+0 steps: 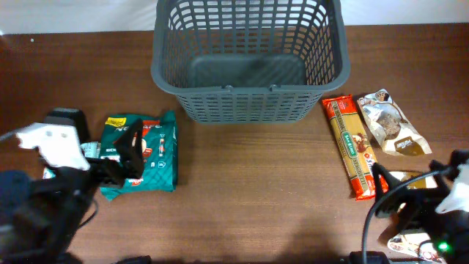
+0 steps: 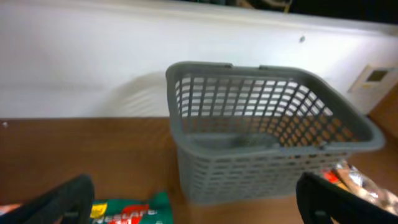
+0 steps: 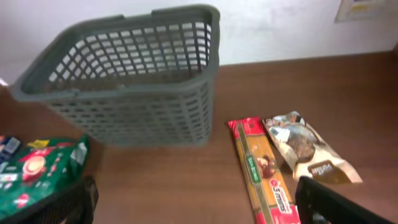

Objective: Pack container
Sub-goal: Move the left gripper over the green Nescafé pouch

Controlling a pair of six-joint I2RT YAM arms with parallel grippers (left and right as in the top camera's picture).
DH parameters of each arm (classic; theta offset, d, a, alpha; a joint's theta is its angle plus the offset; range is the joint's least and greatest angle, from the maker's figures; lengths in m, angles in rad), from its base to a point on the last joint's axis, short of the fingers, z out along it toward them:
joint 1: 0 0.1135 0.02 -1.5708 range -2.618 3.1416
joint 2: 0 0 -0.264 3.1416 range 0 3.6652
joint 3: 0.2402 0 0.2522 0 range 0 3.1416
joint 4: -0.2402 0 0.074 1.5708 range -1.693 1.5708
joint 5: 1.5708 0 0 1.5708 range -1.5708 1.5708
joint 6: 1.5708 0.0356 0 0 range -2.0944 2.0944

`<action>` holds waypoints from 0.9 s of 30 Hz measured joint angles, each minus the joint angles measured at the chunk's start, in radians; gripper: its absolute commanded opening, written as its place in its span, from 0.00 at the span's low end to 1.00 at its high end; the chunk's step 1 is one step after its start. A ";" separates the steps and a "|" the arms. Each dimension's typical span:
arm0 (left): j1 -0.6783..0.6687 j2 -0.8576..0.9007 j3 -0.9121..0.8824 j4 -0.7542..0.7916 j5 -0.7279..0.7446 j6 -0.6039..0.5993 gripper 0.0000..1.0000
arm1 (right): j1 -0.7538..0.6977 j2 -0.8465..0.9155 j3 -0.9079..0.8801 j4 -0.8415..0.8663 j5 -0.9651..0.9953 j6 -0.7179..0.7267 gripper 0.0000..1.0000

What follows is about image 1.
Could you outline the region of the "green Nescafe coffee bag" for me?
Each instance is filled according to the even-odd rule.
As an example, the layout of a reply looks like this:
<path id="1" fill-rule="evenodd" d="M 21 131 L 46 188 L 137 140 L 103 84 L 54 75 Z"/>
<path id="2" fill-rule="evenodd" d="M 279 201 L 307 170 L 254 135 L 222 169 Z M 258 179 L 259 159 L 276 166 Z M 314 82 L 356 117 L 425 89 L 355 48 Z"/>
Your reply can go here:
<path id="1" fill-rule="evenodd" d="M 144 171 L 139 179 L 127 179 L 121 188 L 102 187 L 109 201 L 123 194 L 142 191 L 172 192 L 178 180 L 178 127 L 173 111 L 160 117 L 140 114 L 115 114 L 107 118 L 100 139 L 99 158 L 119 161 L 114 142 L 137 120 L 143 123 L 142 155 Z"/>

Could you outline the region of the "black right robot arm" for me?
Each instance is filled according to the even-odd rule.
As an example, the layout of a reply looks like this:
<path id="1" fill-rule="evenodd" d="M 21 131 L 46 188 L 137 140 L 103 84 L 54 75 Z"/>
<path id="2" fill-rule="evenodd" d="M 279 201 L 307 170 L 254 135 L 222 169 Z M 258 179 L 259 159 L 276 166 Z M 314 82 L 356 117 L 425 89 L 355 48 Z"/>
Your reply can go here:
<path id="1" fill-rule="evenodd" d="M 396 231 L 425 232 L 438 255 L 447 263 L 468 262 L 468 164 L 431 163 L 429 172 L 407 180 L 396 179 L 384 166 L 373 165 L 376 198 L 363 227 L 361 259 L 367 260 L 366 242 L 373 216 L 397 217 Z"/>

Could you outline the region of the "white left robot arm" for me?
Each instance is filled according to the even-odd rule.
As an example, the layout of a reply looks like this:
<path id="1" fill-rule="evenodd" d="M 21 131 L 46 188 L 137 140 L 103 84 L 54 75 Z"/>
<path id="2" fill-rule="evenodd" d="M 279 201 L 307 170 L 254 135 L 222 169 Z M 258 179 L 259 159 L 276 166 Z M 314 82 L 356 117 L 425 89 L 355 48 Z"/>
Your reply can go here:
<path id="1" fill-rule="evenodd" d="M 16 132 L 19 146 L 37 149 L 54 176 L 31 180 L 1 174 L 1 262 L 79 263 L 68 252 L 76 232 L 91 221 L 99 187 L 121 188 L 144 170 L 143 122 L 136 120 L 114 143 L 118 161 L 84 156 L 72 125 L 33 123 Z"/>

